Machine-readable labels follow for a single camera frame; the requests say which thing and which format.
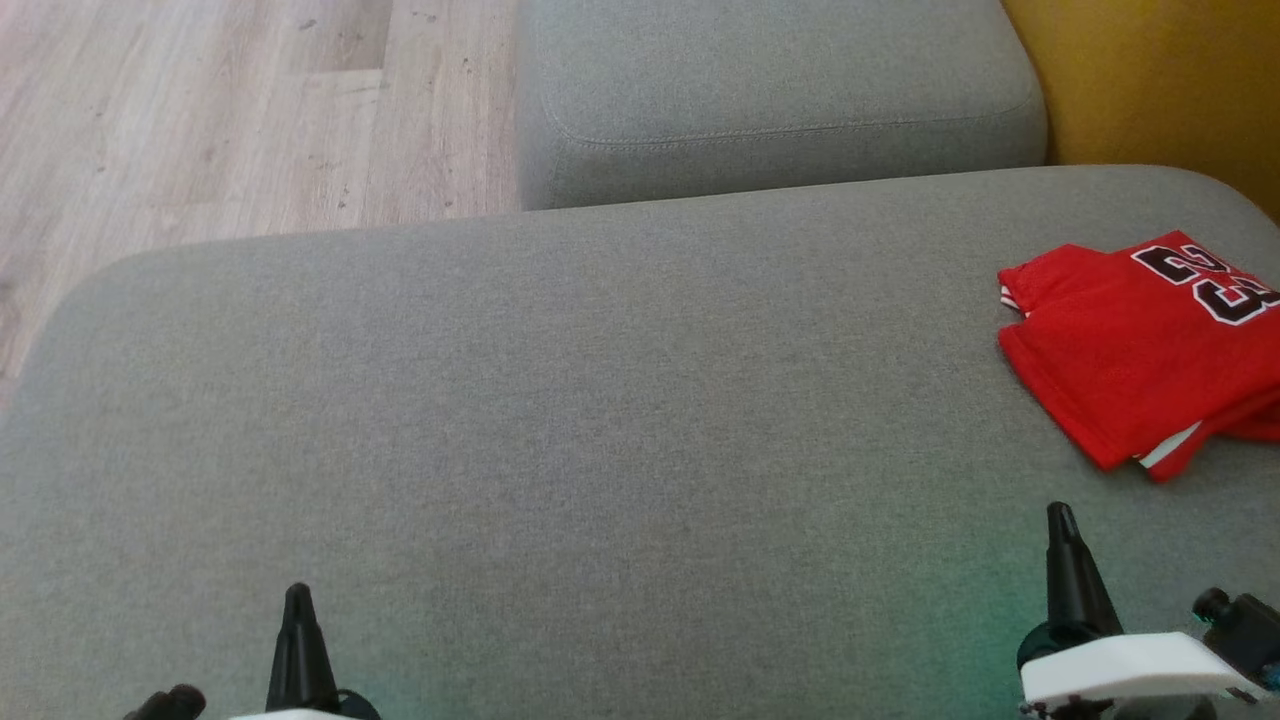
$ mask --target folded shirt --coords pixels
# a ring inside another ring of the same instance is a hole
[[[1165,482],[1212,434],[1280,441],[1280,292],[1184,233],[1066,245],[1000,282],[1025,315],[1001,347],[1100,468],[1137,457]]]

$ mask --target gray sofa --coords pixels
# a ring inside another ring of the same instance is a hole
[[[1211,584],[1280,597],[1277,448],[1103,475],[995,342],[998,269],[1172,228],[1280,279],[1262,213],[1162,168],[120,263],[0,432],[0,696],[259,708],[306,580],[339,682],[389,719],[1009,717],[1051,500],[1130,630],[1190,629]]]

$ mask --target wooden floor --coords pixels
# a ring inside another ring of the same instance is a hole
[[[0,410],[125,255],[515,210],[516,1],[0,0]]]

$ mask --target gray upholstery fabric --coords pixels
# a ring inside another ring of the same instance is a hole
[[[526,208],[1043,161],[1000,0],[526,0]]]
[[[1156,168],[118,264],[0,430],[5,712],[115,717],[177,682],[255,710],[306,580],[388,719],[1010,716],[1051,500],[1130,630],[1190,629],[1211,584],[1280,601],[1280,450],[1102,475],[995,343],[997,269],[1172,228],[1280,282],[1258,210]]]

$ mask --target yellow wall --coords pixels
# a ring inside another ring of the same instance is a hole
[[[1044,88],[1050,161],[1197,170],[1280,220],[1280,1],[1005,6]]]

